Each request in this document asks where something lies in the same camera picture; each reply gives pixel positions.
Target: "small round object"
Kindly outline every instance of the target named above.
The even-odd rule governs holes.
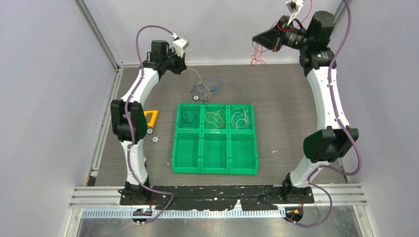
[[[160,141],[160,138],[158,136],[154,136],[154,137],[151,138],[151,141],[153,143],[158,143]]]

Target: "black base bracket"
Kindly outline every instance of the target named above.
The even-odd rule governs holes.
[[[144,182],[144,185],[147,187],[150,186],[148,178],[146,182]],[[149,204],[152,194],[142,186],[130,184],[129,182],[125,182],[125,187],[123,189],[119,189],[118,193],[121,194],[121,199],[119,202],[121,206]]]

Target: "empty compartment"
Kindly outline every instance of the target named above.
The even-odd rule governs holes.
[[[225,129],[227,123],[225,109],[225,105],[205,105],[204,128]]]
[[[257,174],[256,136],[252,133],[231,134],[230,174]]]
[[[180,104],[177,108],[176,128],[199,129],[200,119],[200,104]]]
[[[199,173],[200,133],[176,132],[174,137],[172,166],[176,173]]]
[[[231,130],[254,129],[253,106],[230,105],[230,129]]]
[[[227,134],[204,133],[202,173],[227,174]]]

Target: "white wall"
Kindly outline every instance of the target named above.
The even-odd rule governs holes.
[[[0,32],[0,236],[62,236],[114,72],[72,0],[4,2]]]
[[[282,15],[289,15],[286,0],[85,0],[106,42],[124,64],[138,64],[135,35],[145,25],[161,25],[189,41],[186,60],[204,64],[249,64],[254,49],[251,39]],[[317,10],[334,12],[339,0],[313,0]],[[310,1],[299,15],[303,19]],[[140,36],[142,54],[150,51],[151,40],[171,40],[164,31],[148,29]],[[266,52],[267,63],[295,63],[298,52]]]
[[[419,2],[354,0],[352,30],[337,59],[345,114],[359,129],[360,182],[381,237],[417,236],[419,207]],[[337,49],[347,15],[333,34]],[[343,158],[356,167],[355,153]]]

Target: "green organizer box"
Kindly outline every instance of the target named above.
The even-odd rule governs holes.
[[[178,105],[174,173],[256,175],[258,165],[252,105]]]

